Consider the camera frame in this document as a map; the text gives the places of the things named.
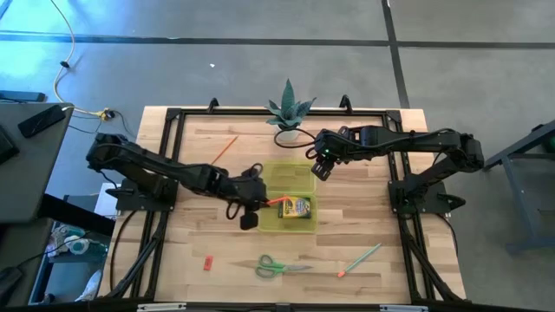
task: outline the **succulent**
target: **succulent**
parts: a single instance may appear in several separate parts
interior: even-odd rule
[[[284,94],[281,97],[281,108],[269,100],[270,106],[266,107],[276,117],[268,119],[266,123],[271,125],[278,125],[280,129],[292,129],[298,127],[303,121],[303,117],[309,113],[310,107],[314,100],[301,103],[295,102],[295,93],[289,79],[285,83]]]

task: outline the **green plastic container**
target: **green plastic container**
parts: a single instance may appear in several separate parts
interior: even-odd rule
[[[258,211],[258,230],[262,232],[314,233],[318,225],[318,202],[314,195],[316,177],[309,161],[272,161],[264,164],[262,178],[268,199],[283,195],[310,198],[310,219],[279,218],[279,203]]]

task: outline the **potted plant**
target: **potted plant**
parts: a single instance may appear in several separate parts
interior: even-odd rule
[[[283,131],[277,136],[278,140],[291,141],[297,138],[299,132],[292,131],[298,127],[301,122],[303,122],[304,116],[310,111],[310,107],[314,100],[306,101],[301,103],[301,101],[295,102],[295,93],[289,79],[285,83],[284,93],[281,97],[281,108],[271,100],[270,106],[266,107],[272,114],[275,115],[274,118],[270,118],[266,121],[271,125],[276,127],[276,133]]]

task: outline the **scissor handle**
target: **scissor handle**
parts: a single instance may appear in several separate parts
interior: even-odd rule
[[[260,258],[258,259],[258,264],[260,266],[267,267],[267,268],[282,269],[284,267],[284,265],[282,265],[281,263],[276,263],[274,259],[269,255],[260,256]]]
[[[262,266],[258,266],[254,271],[257,273],[258,276],[263,278],[272,278],[278,273],[281,273],[281,269],[265,268]]]

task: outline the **desk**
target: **desk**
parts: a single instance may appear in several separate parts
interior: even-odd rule
[[[53,218],[85,230],[110,235],[114,222],[45,194],[50,174],[71,117],[48,127],[31,138],[24,138],[17,124],[58,104],[0,104],[0,125],[13,139],[19,154],[0,165],[0,270],[44,252]],[[59,104],[62,107],[71,104]],[[23,277],[8,302],[26,305],[42,258],[22,266]]]
[[[140,124],[138,143],[155,153],[159,150],[166,111],[167,107],[145,107]],[[427,131],[422,110],[401,112],[405,131]],[[236,135],[238,139],[215,164],[229,170],[230,176],[239,175],[255,162],[304,159],[305,149],[289,150],[274,145],[274,129],[264,123],[267,119],[267,116],[187,116],[179,162],[210,163]],[[323,127],[336,131],[340,126],[381,124],[374,117],[309,116],[302,129],[316,134]],[[167,157],[171,157],[173,150],[175,128],[173,125]],[[302,134],[297,139],[297,143],[308,141],[310,138]],[[419,173],[431,166],[433,154],[410,153],[409,158],[413,172]],[[389,207],[389,180],[385,157],[336,166],[328,181],[317,181],[319,216],[315,234],[242,231],[238,220],[225,218],[226,203],[194,195],[180,187],[167,225],[155,300],[409,302],[399,228]],[[116,282],[137,256],[144,217],[145,213],[137,213],[121,235],[114,261]],[[124,218],[118,218],[114,233]],[[449,228],[433,215],[423,215],[422,226],[430,262],[451,289],[464,297]],[[382,243],[381,249],[366,262],[345,277],[336,277],[337,272],[377,243]],[[273,255],[282,263],[301,263],[314,268],[265,280],[254,273],[258,257],[263,253]],[[212,270],[204,271],[208,255],[214,257]],[[146,289],[149,265],[143,275],[141,294]],[[423,293],[417,264],[415,269]],[[109,264],[104,269],[100,295],[108,293],[108,275]]]

